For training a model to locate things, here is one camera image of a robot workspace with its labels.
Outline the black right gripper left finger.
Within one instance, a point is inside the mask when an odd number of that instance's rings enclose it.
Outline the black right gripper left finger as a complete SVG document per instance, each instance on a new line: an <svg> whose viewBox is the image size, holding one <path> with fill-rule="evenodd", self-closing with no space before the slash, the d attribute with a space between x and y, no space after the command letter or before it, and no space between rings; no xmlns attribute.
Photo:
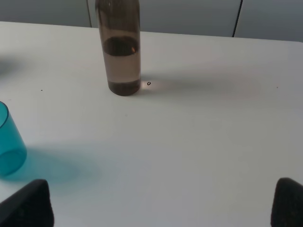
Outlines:
<svg viewBox="0 0 303 227"><path fill-rule="evenodd" d="M2 227L53 227L48 182L36 179L0 203Z"/></svg>

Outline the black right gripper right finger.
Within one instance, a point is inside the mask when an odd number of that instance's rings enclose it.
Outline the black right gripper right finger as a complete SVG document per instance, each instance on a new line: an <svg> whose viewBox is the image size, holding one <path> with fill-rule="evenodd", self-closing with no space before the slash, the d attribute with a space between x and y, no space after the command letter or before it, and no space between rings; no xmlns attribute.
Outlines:
<svg viewBox="0 0 303 227"><path fill-rule="evenodd" d="M271 210L272 227L303 225L303 186L291 178L281 178L276 184Z"/></svg>

